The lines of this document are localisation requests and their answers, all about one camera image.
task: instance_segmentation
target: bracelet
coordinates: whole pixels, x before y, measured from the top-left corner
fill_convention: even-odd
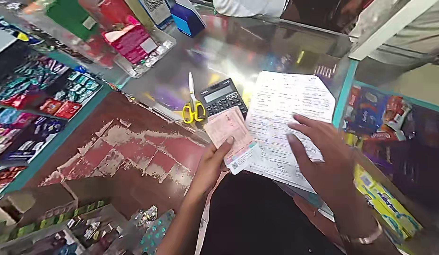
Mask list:
[[[342,240],[347,241],[349,243],[360,243],[363,245],[369,245],[369,244],[373,243],[375,240],[377,240],[377,238],[379,238],[380,235],[383,233],[383,229],[382,229],[382,226],[380,225],[380,222],[377,220],[377,218],[375,218],[374,216],[372,216],[372,217],[377,222],[377,231],[372,233],[370,236],[364,237],[364,238],[350,238],[348,235],[341,235]]]

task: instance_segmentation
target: calculator display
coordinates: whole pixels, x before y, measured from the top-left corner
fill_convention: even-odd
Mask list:
[[[204,100],[205,100],[205,102],[211,102],[211,101],[221,97],[222,95],[226,95],[232,91],[234,91],[234,90],[230,86],[227,86],[225,88],[222,88],[218,91],[211,93],[210,95],[206,95],[204,97]]]

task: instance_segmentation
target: scissors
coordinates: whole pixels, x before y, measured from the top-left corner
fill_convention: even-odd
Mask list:
[[[194,121],[201,122],[205,119],[205,108],[194,95],[193,75],[188,76],[188,87],[190,88],[190,101],[185,104],[182,111],[183,122],[191,124]]]

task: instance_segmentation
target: black calculator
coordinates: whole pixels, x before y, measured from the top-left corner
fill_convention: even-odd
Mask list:
[[[244,119],[246,118],[246,113],[248,113],[242,97],[230,78],[202,91],[199,99],[205,107],[207,116],[220,113],[234,106],[240,108]]]

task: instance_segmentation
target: glass counter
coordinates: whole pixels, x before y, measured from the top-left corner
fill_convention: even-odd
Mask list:
[[[165,30],[177,44],[124,92],[166,116],[181,120],[189,101],[188,73],[197,96],[210,85],[232,78],[246,105],[260,71],[316,74],[337,99],[350,65],[347,35],[280,19],[235,18],[195,4],[207,28],[189,38],[173,25]]]

